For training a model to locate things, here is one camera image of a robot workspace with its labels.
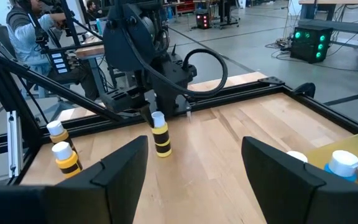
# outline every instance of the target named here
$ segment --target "wooden tabletop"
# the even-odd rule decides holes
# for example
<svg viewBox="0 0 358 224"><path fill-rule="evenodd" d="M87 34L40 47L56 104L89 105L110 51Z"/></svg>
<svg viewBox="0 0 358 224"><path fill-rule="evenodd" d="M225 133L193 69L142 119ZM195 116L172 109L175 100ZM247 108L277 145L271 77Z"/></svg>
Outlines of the wooden tabletop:
<svg viewBox="0 0 358 224"><path fill-rule="evenodd" d="M101 40L97 37L88 37L85 40L85 44L91 44L91 43L96 43L96 42L100 42ZM94 55L102 55L104 54L104 45L99 45L99 46L94 46L94 47L85 47L82 49L78 49L75 51L75 54L78 58L86 58L86 57L91 57Z"/></svg>
<svg viewBox="0 0 358 224"><path fill-rule="evenodd" d="M252 82L258 72L230 77ZM217 81L195 84L208 90ZM150 128L137 124L75 138L84 168L140 135L149 137L147 173L134 223L265 223L241 157L243 136L282 151L308 151L352 136L282 93L192 113L168 121L172 155L159 158ZM64 177L44 145L21 184L56 184Z"/></svg>
<svg viewBox="0 0 358 224"><path fill-rule="evenodd" d="M314 4L314 0L300 0L299 4ZM358 4L358 0L317 0L317 4Z"/></svg>

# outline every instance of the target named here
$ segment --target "black cable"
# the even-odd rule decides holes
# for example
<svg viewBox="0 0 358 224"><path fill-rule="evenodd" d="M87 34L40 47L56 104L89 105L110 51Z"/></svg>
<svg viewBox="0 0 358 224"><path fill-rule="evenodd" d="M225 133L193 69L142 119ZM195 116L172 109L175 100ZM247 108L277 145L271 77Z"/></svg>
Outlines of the black cable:
<svg viewBox="0 0 358 224"><path fill-rule="evenodd" d="M161 73L159 73L158 71L156 71L154 68L152 68L149 64L147 64L142 56L140 55L140 53L137 51L137 49L135 48L135 45L131 39L131 37L129 36L128 32L121 28L122 30L122 33L124 34L124 37L126 39L126 41L128 42L128 44L130 45L133 53L135 54L136 58L138 59L138 61L142 64L142 66L147 70L149 71L151 74L155 75L156 78L158 78L159 80L163 81L164 83L166 83L167 85L170 85L173 89L175 89L176 91L179 91L180 93L183 93L183 94L187 94L189 96L192 96L192 97L210 97L210 96L213 96L215 94L217 94L223 87L224 87L224 84L226 83L226 80L227 80L227 76L228 76L228 71L227 71L227 65L226 63L224 62L223 58L218 54L216 53L215 51L212 51L212 50L208 50L208 49L195 49L195 50L192 50L191 52L189 52L184 61L183 61L183 67L187 67L188 65L188 60L189 58L193 55L193 54L196 54L196 53L207 53L207 54L210 54L212 55L213 57L215 57L219 63L222 65L222 69L223 69L223 76L222 76L222 80L220 82L220 84L214 88L213 90L209 90L209 91L192 91L192 90L188 90L186 88L183 88L175 83L173 83L171 80L169 80L167 77L163 76Z"/></svg>
<svg viewBox="0 0 358 224"><path fill-rule="evenodd" d="M104 54L103 57L102 57L102 61L100 61L98 67L103 63L103 60L104 60L104 57L105 57L105 56L106 56L106 55Z"/></svg>
<svg viewBox="0 0 358 224"><path fill-rule="evenodd" d="M351 38L349 38L349 40L347 40L345 43L343 43L334 53L327 55L327 57L332 56L333 54L338 52L338 50L340 50L343 46L345 46L345 44L347 44L349 41L351 41L351 39L353 39L357 34L358 34L358 31Z"/></svg>
<svg viewBox="0 0 358 224"><path fill-rule="evenodd" d="M24 83L23 79L21 77L18 77L18 78L19 78L19 81L22 83L23 87L25 88L27 94L30 96L31 100L34 101L34 104L37 107L37 109L40 111L40 114L41 114L42 118L44 119L45 123L48 124L49 123L48 119L44 115L44 112L42 111L40 105L35 100L34 95L30 92L30 90L28 89L27 85Z"/></svg>
<svg viewBox="0 0 358 224"><path fill-rule="evenodd" d="M282 46L279 46L277 43L266 44L265 47L271 48L271 49L280 49L280 48L282 48Z"/></svg>
<svg viewBox="0 0 358 224"><path fill-rule="evenodd" d="M78 63L80 63L80 66L78 67L79 69L84 71L87 75L92 75L92 73L89 70L87 71L88 68L82 63L81 60L79 60ZM104 74L103 70L99 66L98 66L98 69L101 72L101 73L99 73L99 75L102 80L103 86L106 86L107 88L114 90L115 88L111 85L111 83L109 83L107 81L106 75Z"/></svg>
<svg viewBox="0 0 358 224"><path fill-rule="evenodd" d="M288 57L288 54L278 54L275 57L273 56L274 53L276 53L278 51L275 51L272 53L272 57L279 59L279 60L285 60L285 61L289 61L289 62L300 62L300 63L305 63L310 65L309 63L302 61L302 60L292 60L292 59L285 59ZM350 72L358 72L358 70L353 70L353 69L346 69L346 68L336 68L336 67L330 67L330 66L325 66L325 65L318 65L318 64L313 64L314 66L318 66L318 67L323 67L323 68L331 68L331 69L336 69L336 70L342 70L342 71L350 71Z"/></svg>
<svg viewBox="0 0 358 224"><path fill-rule="evenodd" d="M165 44L165 46L163 46L163 49L162 50L159 50L156 54L157 55L160 55L161 53L164 53L164 52L166 52L167 50L168 50L168 48L169 48L169 43L170 43L170 39L169 39L169 34L168 34L168 31L167 30L165 30L165 29L163 29L163 30L161 30L160 31L160 33L159 33L159 38L161 39L161 42L163 41L163 39L164 39L164 34L165 34L165 38L166 38L166 44Z"/></svg>

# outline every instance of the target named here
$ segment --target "black bracket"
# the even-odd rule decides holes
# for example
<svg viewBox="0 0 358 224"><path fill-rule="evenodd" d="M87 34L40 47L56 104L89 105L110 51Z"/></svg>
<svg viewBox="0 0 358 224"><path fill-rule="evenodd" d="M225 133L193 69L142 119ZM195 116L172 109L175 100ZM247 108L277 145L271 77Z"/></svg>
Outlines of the black bracket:
<svg viewBox="0 0 358 224"><path fill-rule="evenodd" d="M300 85L298 88L293 89L292 92L296 95L304 94L308 97L314 98L316 85L314 85L314 83L305 83Z"/></svg>
<svg viewBox="0 0 358 224"><path fill-rule="evenodd" d="M285 85L284 81L281 81L276 77L261 78L261 79L258 79L258 82L268 83L268 84L271 84L271 85Z"/></svg>

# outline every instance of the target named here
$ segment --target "man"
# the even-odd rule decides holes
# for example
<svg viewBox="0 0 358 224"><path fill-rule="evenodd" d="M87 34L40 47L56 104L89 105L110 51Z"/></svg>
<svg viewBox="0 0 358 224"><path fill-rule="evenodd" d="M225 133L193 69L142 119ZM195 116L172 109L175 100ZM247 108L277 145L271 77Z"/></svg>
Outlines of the man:
<svg viewBox="0 0 358 224"><path fill-rule="evenodd" d="M86 13L88 14L89 21L95 21L97 18L103 17L102 10L97 11L96 4L94 3L93 0L88 0L86 2L86 7L88 8Z"/></svg>
<svg viewBox="0 0 358 224"><path fill-rule="evenodd" d="M62 31L59 23L66 19L64 13L45 14L42 12L42 4L39 0L28 0L31 3L32 12L39 18L41 28L45 31L51 29L57 39L60 39ZM9 39L15 49L16 58L21 62L30 65L33 72L45 75L52 80L64 83L81 83L85 91L85 97L95 100L98 96L98 89L92 77L91 69L85 65L83 68L75 68L70 73L58 74L52 70L52 66L46 54L41 54L40 46L35 43L35 29L31 24L26 11L20 7L17 0L12 0L13 8L6 17L6 24L9 32Z"/></svg>

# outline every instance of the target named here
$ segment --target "yellow tape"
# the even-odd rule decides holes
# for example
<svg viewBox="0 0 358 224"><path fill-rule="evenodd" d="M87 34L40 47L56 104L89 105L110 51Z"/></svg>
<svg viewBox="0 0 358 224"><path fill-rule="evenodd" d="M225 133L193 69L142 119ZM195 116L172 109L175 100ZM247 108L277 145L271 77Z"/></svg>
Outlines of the yellow tape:
<svg viewBox="0 0 358 224"><path fill-rule="evenodd" d="M161 158L165 158L165 157L169 156L171 153L172 153L172 149L170 149L168 152L164 152L164 153L157 152L157 155Z"/></svg>
<svg viewBox="0 0 358 224"><path fill-rule="evenodd" d="M162 144L155 143L155 144L158 145L158 146L166 146L166 145L168 145L170 143L171 143L171 139L168 139L168 141L166 141L165 143L162 143Z"/></svg>
<svg viewBox="0 0 358 224"><path fill-rule="evenodd" d="M165 122L164 126L161 128L152 128L153 134L163 134L168 131L168 124Z"/></svg>

